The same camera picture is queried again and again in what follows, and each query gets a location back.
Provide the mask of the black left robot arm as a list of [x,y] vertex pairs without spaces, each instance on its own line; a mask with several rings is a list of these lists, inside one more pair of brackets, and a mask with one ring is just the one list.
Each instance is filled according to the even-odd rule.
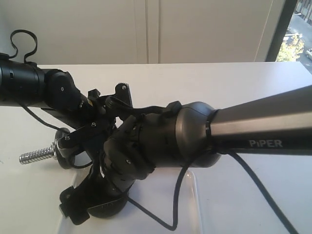
[[21,107],[44,126],[63,134],[55,145],[63,157],[86,151],[101,155],[116,129],[115,115],[106,105],[109,95],[98,89],[84,95],[69,72],[44,69],[33,62],[0,55],[0,104]]

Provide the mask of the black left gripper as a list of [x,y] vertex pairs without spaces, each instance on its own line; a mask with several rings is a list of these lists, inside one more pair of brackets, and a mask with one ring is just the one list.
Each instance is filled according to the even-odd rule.
[[[42,110],[72,127],[75,131],[57,141],[62,156],[75,156],[89,148],[98,148],[116,129],[116,118],[104,107],[107,96],[88,98],[78,89],[48,89],[44,93]],[[97,121],[107,118],[108,121]]]

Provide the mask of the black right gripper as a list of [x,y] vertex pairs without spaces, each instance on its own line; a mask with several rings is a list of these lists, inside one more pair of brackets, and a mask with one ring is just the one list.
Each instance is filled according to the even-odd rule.
[[132,139],[97,136],[90,141],[97,151],[87,177],[60,196],[66,218],[107,218],[104,199],[128,193],[133,183],[144,180],[156,168],[156,142],[147,137]]

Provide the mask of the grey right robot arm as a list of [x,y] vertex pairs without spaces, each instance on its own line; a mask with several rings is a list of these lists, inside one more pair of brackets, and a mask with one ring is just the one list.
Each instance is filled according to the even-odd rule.
[[59,196],[61,212],[76,225],[120,212],[134,182],[158,167],[210,167],[228,151],[312,153],[311,86],[225,109],[178,101],[134,108],[127,91],[96,103],[104,116],[58,141],[64,156],[84,151],[92,161],[87,177]]

